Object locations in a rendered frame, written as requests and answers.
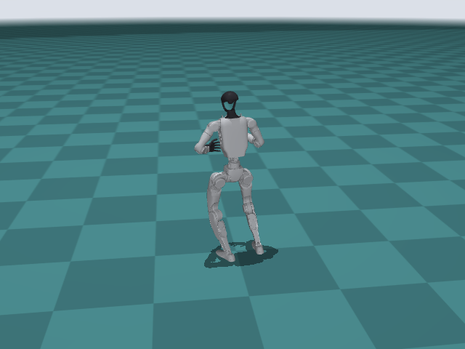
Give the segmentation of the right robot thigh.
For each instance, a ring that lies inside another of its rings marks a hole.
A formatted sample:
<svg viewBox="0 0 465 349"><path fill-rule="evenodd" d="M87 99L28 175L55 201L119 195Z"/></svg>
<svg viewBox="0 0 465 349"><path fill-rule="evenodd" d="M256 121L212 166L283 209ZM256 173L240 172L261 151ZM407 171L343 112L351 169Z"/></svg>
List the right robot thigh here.
<svg viewBox="0 0 465 349"><path fill-rule="evenodd" d="M242 198L243 198L243 212L245 214L252 214L251 207L251 189L252 189L253 176L252 173L247 169L243 168L243 179L238 181Z"/></svg>

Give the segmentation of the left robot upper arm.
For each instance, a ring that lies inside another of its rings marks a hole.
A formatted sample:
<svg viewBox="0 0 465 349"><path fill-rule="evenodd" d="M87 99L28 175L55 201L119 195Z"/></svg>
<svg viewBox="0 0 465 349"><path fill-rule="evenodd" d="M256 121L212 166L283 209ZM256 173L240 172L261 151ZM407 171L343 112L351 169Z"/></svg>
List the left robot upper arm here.
<svg viewBox="0 0 465 349"><path fill-rule="evenodd" d="M204 153L206 146L205 144L211 139L213 132L217 132L220 128L220 120L218 121L211 121L208 123L206 129L204 130L198 144L195 146L195 151L202 154Z"/></svg>

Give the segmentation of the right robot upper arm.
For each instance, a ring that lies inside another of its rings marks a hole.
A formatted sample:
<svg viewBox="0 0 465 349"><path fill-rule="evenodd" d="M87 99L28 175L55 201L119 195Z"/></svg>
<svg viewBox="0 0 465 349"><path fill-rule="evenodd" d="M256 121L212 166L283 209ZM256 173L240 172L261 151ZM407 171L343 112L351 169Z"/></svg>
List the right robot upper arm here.
<svg viewBox="0 0 465 349"><path fill-rule="evenodd" d="M262 134L257 126L257 123L254 119L250 118L250 117L246 117L246 120L247 120L247 123L248 123L248 128L250 130L250 132L252 133L252 135L254 136L255 138L255 141L254 141L254 146L257 147L257 148L260 148L261 146L264 145L264 139L262 137Z"/></svg>

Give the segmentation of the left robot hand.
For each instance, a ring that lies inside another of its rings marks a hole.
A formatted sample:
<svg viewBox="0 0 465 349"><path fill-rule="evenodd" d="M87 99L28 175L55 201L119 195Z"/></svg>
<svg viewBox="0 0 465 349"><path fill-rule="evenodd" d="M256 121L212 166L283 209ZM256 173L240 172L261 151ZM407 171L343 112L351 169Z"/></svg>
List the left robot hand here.
<svg viewBox="0 0 465 349"><path fill-rule="evenodd" d="M209 144L205 145L205 146L209 146L209 152L218 151L218 150L215 150L215 149L218 149L219 147L215 147L215 146L220 146L220 145L216 144L216 143L219 143L219 142L214 142L216 140L217 139L214 139ZM219 152L221 152L221 151L219 151Z"/></svg>

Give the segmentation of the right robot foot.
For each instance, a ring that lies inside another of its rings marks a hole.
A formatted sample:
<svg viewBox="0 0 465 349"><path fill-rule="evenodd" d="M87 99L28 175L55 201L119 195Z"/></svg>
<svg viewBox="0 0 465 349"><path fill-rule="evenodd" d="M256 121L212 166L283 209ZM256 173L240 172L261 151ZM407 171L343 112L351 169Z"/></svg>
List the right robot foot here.
<svg viewBox="0 0 465 349"><path fill-rule="evenodd" d="M259 243L258 243L258 246L256 246L255 241L252 241L252 244L251 244L251 245L252 245L253 249L255 249L255 251L256 251L257 254L263 254L263 253L264 253L262 244L261 244L261 246L260 246Z"/></svg>

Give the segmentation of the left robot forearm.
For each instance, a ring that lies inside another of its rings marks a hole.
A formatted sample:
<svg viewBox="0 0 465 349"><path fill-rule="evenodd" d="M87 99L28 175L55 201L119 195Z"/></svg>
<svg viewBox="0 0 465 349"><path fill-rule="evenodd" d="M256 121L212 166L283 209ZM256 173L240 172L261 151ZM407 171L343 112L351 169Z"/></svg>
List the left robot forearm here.
<svg viewBox="0 0 465 349"><path fill-rule="evenodd" d="M198 144L198 143L197 143L197 144ZM196 144L196 145L197 145L197 144ZM195 145L195 146L196 146L196 145ZM195 149L195 148L194 148L194 149ZM197 151L196 151L196 152L197 152ZM209 146L206 146L206 149L205 149L205 151L204 151L204 154L207 154L208 152L209 152ZM198 152L197 152L197 153L198 153ZM200 153L198 153L198 154L200 154ZM203 154L203 153L202 153L202 154Z"/></svg>

